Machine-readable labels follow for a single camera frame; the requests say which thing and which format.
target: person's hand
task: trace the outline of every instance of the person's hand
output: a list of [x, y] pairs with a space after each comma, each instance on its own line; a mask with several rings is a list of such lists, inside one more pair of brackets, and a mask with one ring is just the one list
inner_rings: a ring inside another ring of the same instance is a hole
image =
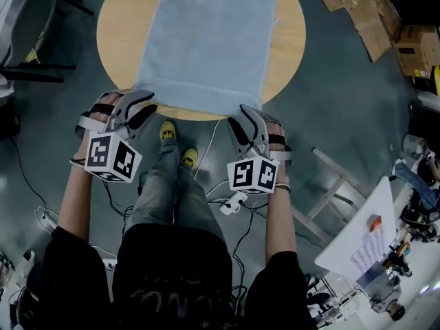
[[[275, 123], [275, 122], [268, 122], [267, 123], [267, 134], [269, 135], [281, 135], [285, 137], [285, 133], [283, 128]], [[285, 151], [284, 144], [278, 144], [273, 143], [269, 145], [269, 149], [271, 151]], [[289, 176], [287, 176], [286, 173], [286, 166], [284, 162], [280, 163], [280, 166], [278, 167], [278, 175], [276, 176], [276, 183], [277, 184], [289, 184]]]
[[[96, 103], [98, 104], [108, 104], [113, 105], [114, 107], [119, 103], [121, 100], [122, 94], [120, 93], [110, 93], [108, 96], [104, 96], [101, 99], [98, 99]], [[109, 116], [105, 113], [91, 113], [90, 118], [101, 121], [104, 123], [107, 123], [107, 120], [109, 119]], [[89, 145], [89, 132], [86, 130], [84, 133], [84, 138], [82, 139], [80, 148], [74, 155], [74, 159], [81, 160], [84, 159], [87, 155], [87, 146]]]

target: light blue towel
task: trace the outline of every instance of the light blue towel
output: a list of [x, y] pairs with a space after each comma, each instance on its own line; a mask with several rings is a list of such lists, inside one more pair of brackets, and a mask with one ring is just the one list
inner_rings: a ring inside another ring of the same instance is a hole
[[260, 109], [275, 9], [276, 0], [161, 0], [133, 87], [195, 111]]

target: black and white cube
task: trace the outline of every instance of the black and white cube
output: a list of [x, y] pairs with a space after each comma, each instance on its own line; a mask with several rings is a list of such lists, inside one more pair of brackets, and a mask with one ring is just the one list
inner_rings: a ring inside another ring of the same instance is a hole
[[273, 193], [280, 162], [253, 157], [228, 164], [229, 187], [247, 195]]
[[84, 169], [108, 182], [130, 183], [142, 156], [116, 133], [89, 134]]

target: white table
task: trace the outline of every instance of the white table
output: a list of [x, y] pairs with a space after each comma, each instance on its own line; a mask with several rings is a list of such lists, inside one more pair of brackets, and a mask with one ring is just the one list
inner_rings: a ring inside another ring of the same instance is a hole
[[356, 281], [363, 272], [351, 261], [351, 257], [364, 245], [364, 235], [369, 230], [373, 215], [382, 217], [382, 240], [380, 253], [387, 251], [396, 236], [393, 196], [390, 182], [383, 177], [354, 218], [339, 235], [315, 259], [315, 264], [331, 272]]
[[8, 55], [12, 27], [23, 0], [0, 0], [0, 63]]

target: wrist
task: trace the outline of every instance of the wrist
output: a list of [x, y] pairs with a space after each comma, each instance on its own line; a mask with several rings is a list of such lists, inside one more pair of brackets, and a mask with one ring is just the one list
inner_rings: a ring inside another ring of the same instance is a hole
[[276, 184], [289, 184], [289, 176], [287, 176], [284, 163], [278, 167], [278, 174], [276, 176]]
[[84, 134], [84, 138], [82, 139], [81, 145], [74, 154], [75, 160], [85, 159], [87, 156], [87, 148], [89, 146], [89, 134]]

